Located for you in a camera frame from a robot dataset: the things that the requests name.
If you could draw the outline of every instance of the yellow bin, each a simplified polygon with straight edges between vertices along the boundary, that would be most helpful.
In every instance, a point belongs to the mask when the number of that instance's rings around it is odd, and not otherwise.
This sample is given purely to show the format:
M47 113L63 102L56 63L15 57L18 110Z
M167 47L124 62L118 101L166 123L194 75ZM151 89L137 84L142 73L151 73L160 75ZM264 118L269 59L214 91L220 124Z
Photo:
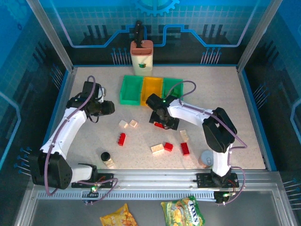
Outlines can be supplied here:
M140 105L146 106L146 100L151 94L162 97L163 78L144 77L141 90Z

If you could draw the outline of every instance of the red block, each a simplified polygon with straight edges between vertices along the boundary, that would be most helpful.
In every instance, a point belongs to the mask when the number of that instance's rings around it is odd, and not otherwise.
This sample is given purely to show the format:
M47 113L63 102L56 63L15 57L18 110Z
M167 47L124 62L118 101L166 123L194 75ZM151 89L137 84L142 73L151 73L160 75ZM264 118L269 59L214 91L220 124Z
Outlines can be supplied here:
M119 146L123 146L123 143L124 143L125 139L126 139L126 134L125 133L121 133L120 137L119 137L118 145Z
M164 149L169 151L169 152L171 152L173 150L173 147L174 146L170 143L165 143L165 145L164 145Z
M164 129L164 126L161 124L161 123L157 123L157 122L155 122L155 124L154 124L155 126L157 126L157 127L160 127L160 128L162 128L162 129Z
M181 143L181 149L182 149L183 155L189 155L189 149L188 149L187 143Z

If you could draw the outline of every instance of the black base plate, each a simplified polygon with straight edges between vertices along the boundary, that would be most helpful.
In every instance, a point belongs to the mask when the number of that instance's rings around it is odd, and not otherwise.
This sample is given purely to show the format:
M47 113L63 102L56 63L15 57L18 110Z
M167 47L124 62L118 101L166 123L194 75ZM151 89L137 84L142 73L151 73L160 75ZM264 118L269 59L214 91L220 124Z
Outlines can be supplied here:
M179 119L176 119L176 118L171 118L170 119L170 121L169 121L169 123L171 124L171 126L169 126L169 125L164 125L162 122L161 122L161 120L160 120L160 117L155 113L155 112L152 112L151 113L151 116L150 116L150 121L149 121L149 123L154 123L154 122L158 122L158 123L161 123L161 124L163 124L164 126L166 126L166 127L169 127L169 128L171 128L171 129L173 129L173 130L177 130L178 129L178 126L179 126Z
M212 181L212 177L210 173L197 173L196 176L197 176L196 182L198 184L198 188L217 187L216 184ZM231 180L235 184L235 187L239 187L239 182L236 173L231 173L229 180ZM232 183L228 182L222 188L232 188L232 187L233 187Z
M112 173L98 173L97 180L94 181L94 182L97 182L100 179L101 180L108 180L108 179L111 179L113 177L114 177L114 174L112 174ZM83 185L83 184L80 184L80 183L72 183L71 187L72 188L90 188L91 185ZM113 181L104 183L100 186L100 188L112 188L112 187L113 187Z

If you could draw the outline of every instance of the snack bag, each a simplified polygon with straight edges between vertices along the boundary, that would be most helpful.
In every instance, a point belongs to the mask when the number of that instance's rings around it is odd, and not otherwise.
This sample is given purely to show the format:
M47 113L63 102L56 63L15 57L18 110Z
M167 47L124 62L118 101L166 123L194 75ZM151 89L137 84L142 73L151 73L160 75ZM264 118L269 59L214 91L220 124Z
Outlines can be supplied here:
M161 206L166 226L203 226L205 223L194 196L172 202L162 202Z
M138 226L132 214L128 211L127 204L107 216L100 217L103 226Z

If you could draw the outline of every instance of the purple cable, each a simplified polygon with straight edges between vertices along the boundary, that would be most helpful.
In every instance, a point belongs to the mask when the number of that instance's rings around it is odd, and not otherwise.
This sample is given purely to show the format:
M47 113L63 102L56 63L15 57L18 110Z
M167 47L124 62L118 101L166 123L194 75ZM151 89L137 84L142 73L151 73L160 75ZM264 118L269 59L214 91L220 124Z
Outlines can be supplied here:
M96 200L96 201L94 201L92 203L89 202L90 205L93 205L93 203L100 202L101 200L103 200L105 197L107 197L114 190L116 184L118 183L118 179L117 178L112 178L112 179L108 179L108 180L104 180L104 181L96 182L96 183L89 183L89 182L85 182L85 181L78 181L78 183L83 184L83 185L101 185L103 183L114 181L114 180L116 181L115 184L113 185L113 187L103 197L101 197L99 200Z
M215 120L217 120L218 122L219 122L219 124L221 124L235 139L237 139L240 143L241 143L241 145L243 145L243 146L236 146L236 147L231 147L230 149L229 149L229 153L228 153L228 160L227 160L227 165L229 166L230 165L230 151L232 151L233 149L245 149L245 148L247 148L248 146L246 145L246 143L245 142L243 142L222 120L220 120L217 116L215 116L215 115L213 115L213 114L211 114L211 113L209 113L209 112L205 112L205 111L203 111L203 110L201 110L201 109L198 109L198 108L195 108L195 107L192 107L192 106L187 106L187 105L183 105L182 104L182 101L181 101L181 99L184 97L184 96L187 96L188 94L190 94L190 93L192 93L192 92L194 92L195 90L196 90L196 88L197 88L197 85L196 85L196 83L194 83L193 81L190 81L190 80L187 80L187 81L181 81L181 82L178 82L177 84L175 84L174 86L172 86L171 87L171 89L169 90L169 92L168 92L168 94L167 94L167 96L169 96L169 94L170 94L170 92L174 89L174 87L176 87L176 86L178 86L179 84L181 84L181 83L185 83L185 82L190 82L190 83L192 83L193 85L194 85L194 88L193 88L193 90L192 91L190 91L190 92L188 92L188 93L185 93L185 94L183 94L180 98L179 98L179 103L182 105L182 106L184 106L184 107L187 107L187 108L189 108L189 109L192 109L192 110L195 110L195 111L198 111L198 112L201 112L201 113L204 113L204 114L206 114L206 115L209 115L209 116L211 116L211 117L213 117ZM228 202L226 202L226 203L223 203L222 205L226 205L226 204L228 204L228 203L230 203L230 202L232 202L232 201L234 201L240 194L241 194L241 192L242 192L242 190L243 190L243 188L244 188L244 186L245 186L245 183L246 183L246 174L245 174L245 172L244 172L244 170L241 168L241 167L239 167L239 166L233 166L233 167L231 167L232 169L239 169L239 170L241 170L242 172L243 172L243 175L244 175L244 179L243 179L243 185L241 186L241 188L240 188L240 190L239 190L239 192L238 192L238 194L232 199L232 200L230 200L230 201L228 201Z
M50 148L48 150L48 153L47 153L47 156L46 156L46 160L45 160L45 166L44 166L44 181L45 181L45 190L46 190L46 193L48 196L52 196L56 191L57 191L57 188L52 192L50 193L49 191L49 186L48 186L48 164L49 164L49 158L50 158L50 154L51 154L51 151L53 149L53 147L55 146L55 142L56 142L56 139L59 135L59 133L61 132L61 130L63 129L64 125L69 121L69 119L75 114L77 113L81 108L83 108L87 103L88 101L91 99L93 93L94 93L94 90L95 90L95 84L96 84L96 81L95 81L95 77L93 75L90 75L88 78L87 78L87 81L89 81L89 79L92 78L93 79L93 87L92 87L92 90L91 90L91 93L90 95L88 96L88 98L85 100L85 102L79 106L74 112L72 112L63 122L62 124L60 125L60 127L58 128L58 130L56 131L54 137L53 137L53 140L52 140L52 143L50 145Z

